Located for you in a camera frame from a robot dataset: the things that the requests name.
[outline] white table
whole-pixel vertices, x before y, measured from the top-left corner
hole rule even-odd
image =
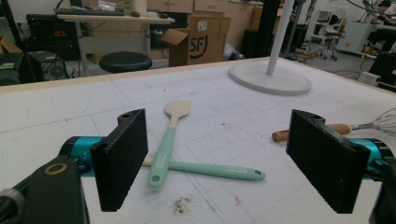
[[[368,223],[380,183],[363,180],[352,215],[338,215],[321,198],[271,134],[289,127],[292,109],[318,114],[327,123],[357,124],[396,106],[395,94],[327,72],[279,59],[313,82],[303,96],[269,95],[228,77],[231,64],[212,63],[101,77],[83,77],[0,88],[0,189],[11,188],[53,159],[71,136],[106,136],[117,116],[146,108],[148,146],[153,156],[169,118],[172,99],[191,101],[177,125],[173,160],[229,164],[263,170],[251,182],[169,171],[160,189],[148,184],[142,167],[123,207],[100,211],[95,181],[83,178],[91,223],[349,224]],[[396,139],[374,137],[396,153]],[[176,212],[182,198],[183,214]]]
[[[131,16],[83,16],[83,15],[57,15],[58,19],[74,21],[76,23],[79,54],[82,61],[84,76],[89,75],[87,54],[109,53],[120,50],[139,51],[144,50],[146,55],[150,53],[150,24],[169,24],[174,19],[131,17]],[[135,22],[141,23],[145,31],[144,36],[136,37],[107,37],[107,36],[84,36],[81,32],[81,22]]]
[[[393,30],[396,31],[396,26],[388,26],[388,25],[383,25],[383,24],[377,24],[375,26],[378,29],[385,29],[385,30]]]

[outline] cardboard box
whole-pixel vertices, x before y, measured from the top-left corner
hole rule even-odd
[[[230,22],[227,17],[191,17],[190,28],[167,30],[161,40],[170,44],[169,66],[222,62]]]
[[[277,26],[279,25],[280,17],[282,16],[283,8],[277,10],[276,21],[274,24],[273,35],[276,35]],[[262,17],[262,7],[255,6],[253,16],[251,17],[250,30],[258,31],[260,25],[260,18]]]
[[[1,36],[0,38],[0,53],[22,53],[22,50],[15,46],[6,36]]]

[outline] black box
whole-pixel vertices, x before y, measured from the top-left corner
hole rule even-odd
[[[380,53],[370,69],[370,73],[381,76],[381,82],[396,85],[396,56],[389,53]]]
[[[307,25],[297,24],[296,29],[294,31],[294,35],[293,35],[293,40],[291,41],[292,49],[300,49],[302,47],[307,30],[308,30]]]
[[[64,60],[48,51],[27,52],[28,62],[37,81],[67,79]]]
[[[49,51],[65,61],[78,61],[80,58],[77,40],[34,41],[29,37],[22,44],[25,51]]]
[[[0,54],[0,86],[35,82],[23,53]]]
[[[34,41],[77,39],[76,24],[59,20],[56,15],[27,14],[26,20]]]
[[[245,58],[253,58],[254,50],[256,49],[255,43],[257,35],[257,31],[245,30],[241,45],[241,54],[243,54]]]

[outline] chair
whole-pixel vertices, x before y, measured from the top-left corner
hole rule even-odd
[[[110,73],[134,72],[150,69],[152,60],[141,53],[120,51],[105,55],[99,66]]]
[[[333,20],[336,22],[338,21],[338,18],[333,15],[334,18]],[[317,56],[322,57],[323,60],[327,59],[328,53],[331,54],[330,58],[337,61],[337,50],[335,47],[332,47],[335,42],[342,37],[344,33],[344,28],[347,23],[346,19],[342,19],[341,24],[339,25],[338,30],[334,29],[335,22],[329,22],[328,25],[325,27],[325,32],[326,32],[326,39],[324,42],[328,42],[326,49],[325,48],[320,48],[318,50]]]

